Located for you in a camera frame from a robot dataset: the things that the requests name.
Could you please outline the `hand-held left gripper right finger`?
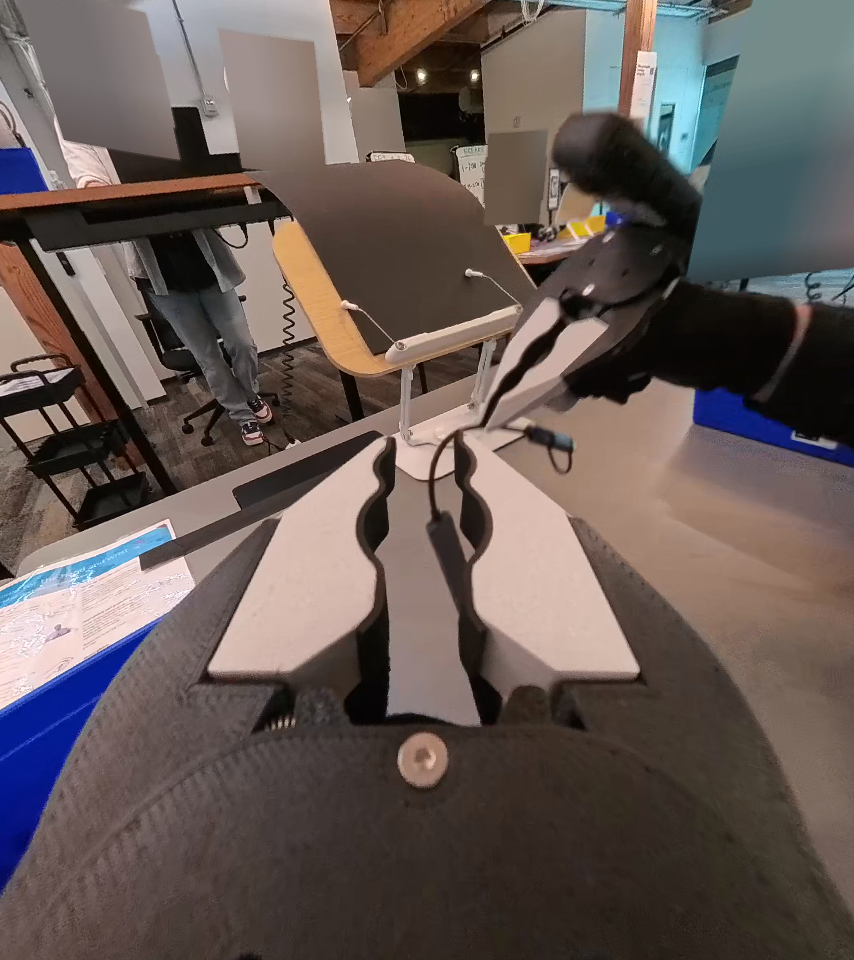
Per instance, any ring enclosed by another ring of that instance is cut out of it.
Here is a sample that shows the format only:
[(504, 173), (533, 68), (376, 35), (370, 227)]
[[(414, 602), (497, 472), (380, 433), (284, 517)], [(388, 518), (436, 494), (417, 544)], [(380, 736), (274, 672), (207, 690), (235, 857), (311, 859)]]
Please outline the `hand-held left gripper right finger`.
[(459, 529), (458, 652), (496, 706), (521, 687), (631, 683), (641, 668), (574, 519), (482, 441), (454, 441)]

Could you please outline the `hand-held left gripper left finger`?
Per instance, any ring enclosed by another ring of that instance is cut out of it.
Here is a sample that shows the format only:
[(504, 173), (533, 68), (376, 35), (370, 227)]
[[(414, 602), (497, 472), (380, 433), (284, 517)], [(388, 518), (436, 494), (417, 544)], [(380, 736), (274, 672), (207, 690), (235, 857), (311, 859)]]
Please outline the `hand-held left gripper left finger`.
[(222, 682), (331, 690), (352, 721), (385, 718), (389, 617), (376, 551), (396, 441), (376, 438), (283, 510), (208, 662)]

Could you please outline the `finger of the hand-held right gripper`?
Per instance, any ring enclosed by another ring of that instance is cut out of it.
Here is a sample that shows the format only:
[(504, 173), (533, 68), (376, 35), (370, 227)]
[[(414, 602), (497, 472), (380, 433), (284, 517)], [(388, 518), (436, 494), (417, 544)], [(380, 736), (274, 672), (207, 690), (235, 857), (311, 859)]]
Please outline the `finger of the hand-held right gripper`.
[(607, 330), (608, 324), (599, 318), (565, 326), (543, 359), (528, 366), (513, 386), (498, 387), (485, 409), (485, 430), (508, 426), (564, 395), (566, 375), (587, 362), (586, 354)]
[(481, 405), (481, 429), (506, 426), (557, 388), (560, 367), (550, 360), (567, 320), (557, 298), (545, 298), (507, 344)]

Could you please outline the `tagged blue plastic bin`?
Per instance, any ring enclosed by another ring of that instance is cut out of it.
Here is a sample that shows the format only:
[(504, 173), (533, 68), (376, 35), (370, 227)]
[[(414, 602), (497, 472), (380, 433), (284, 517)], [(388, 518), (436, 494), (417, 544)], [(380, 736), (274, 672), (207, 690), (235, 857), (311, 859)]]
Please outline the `tagged blue plastic bin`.
[(726, 390), (696, 391), (693, 421), (697, 426), (854, 469), (851, 448), (764, 417), (749, 409), (741, 397)]

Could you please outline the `handwritten whiteboard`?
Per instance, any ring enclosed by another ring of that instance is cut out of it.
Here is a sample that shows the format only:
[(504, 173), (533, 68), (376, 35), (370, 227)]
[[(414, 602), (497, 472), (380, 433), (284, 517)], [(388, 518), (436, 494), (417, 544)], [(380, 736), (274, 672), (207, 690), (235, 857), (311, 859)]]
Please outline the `handwritten whiteboard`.
[(453, 150), (457, 164), (457, 180), (481, 206), (484, 205), (487, 153), (488, 149), (485, 144), (460, 146)]

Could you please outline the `printed paper leaflet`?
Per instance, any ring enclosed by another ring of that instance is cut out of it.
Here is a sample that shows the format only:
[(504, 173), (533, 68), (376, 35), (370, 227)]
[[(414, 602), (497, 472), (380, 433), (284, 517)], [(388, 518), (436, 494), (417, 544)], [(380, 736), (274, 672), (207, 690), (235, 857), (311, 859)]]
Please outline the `printed paper leaflet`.
[(183, 558), (142, 570), (172, 543), (167, 519), (0, 587), (0, 711), (154, 624), (194, 586)]

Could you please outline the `black office chair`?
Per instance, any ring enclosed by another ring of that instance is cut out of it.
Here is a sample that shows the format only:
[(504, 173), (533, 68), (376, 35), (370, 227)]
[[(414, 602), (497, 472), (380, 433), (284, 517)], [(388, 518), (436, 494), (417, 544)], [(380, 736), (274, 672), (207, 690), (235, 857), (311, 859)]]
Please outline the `black office chair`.
[[(175, 376), (183, 385), (193, 381), (205, 381), (205, 374), (196, 362), (193, 354), (183, 345), (179, 336), (169, 322), (156, 310), (149, 297), (144, 300), (145, 312), (137, 316), (142, 324), (151, 346), (161, 364)], [(210, 400), (198, 407), (191, 414), (183, 417), (181, 431), (185, 435), (193, 434), (193, 422), (208, 414), (204, 429), (199, 437), (200, 444), (211, 447), (216, 438), (212, 435), (214, 428), (225, 415), (225, 408), (212, 395)]]

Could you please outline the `black rolling cart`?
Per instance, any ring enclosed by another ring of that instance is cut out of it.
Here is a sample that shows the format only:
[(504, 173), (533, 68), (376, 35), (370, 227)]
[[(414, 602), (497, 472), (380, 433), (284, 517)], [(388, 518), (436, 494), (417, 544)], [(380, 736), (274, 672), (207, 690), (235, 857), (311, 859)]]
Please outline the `black rolling cart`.
[[(93, 398), (80, 367), (65, 354), (42, 353), (10, 365), (0, 375), (0, 426), (25, 458), (26, 468), (66, 508), (83, 531), (146, 505), (147, 475), (133, 464), (127, 433), (117, 419), (94, 407), (92, 422), (80, 423), (69, 408), (76, 393)], [(14, 417), (36, 413), (49, 435), (31, 447), (14, 430)]]

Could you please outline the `brown standing desk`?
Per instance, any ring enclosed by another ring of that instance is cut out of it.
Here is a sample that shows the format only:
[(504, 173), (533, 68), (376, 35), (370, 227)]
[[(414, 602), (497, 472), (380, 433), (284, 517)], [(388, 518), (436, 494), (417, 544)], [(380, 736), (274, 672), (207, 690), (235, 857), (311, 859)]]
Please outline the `brown standing desk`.
[(54, 283), (38, 252), (57, 254), (194, 228), (249, 225), (287, 217), (289, 210), (248, 174), (43, 191), (0, 196), (0, 244), (14, 246), (49, 301), (52, 331), (81, 360), (116, 414), (163, 495), (178, 487), (132, 409)]

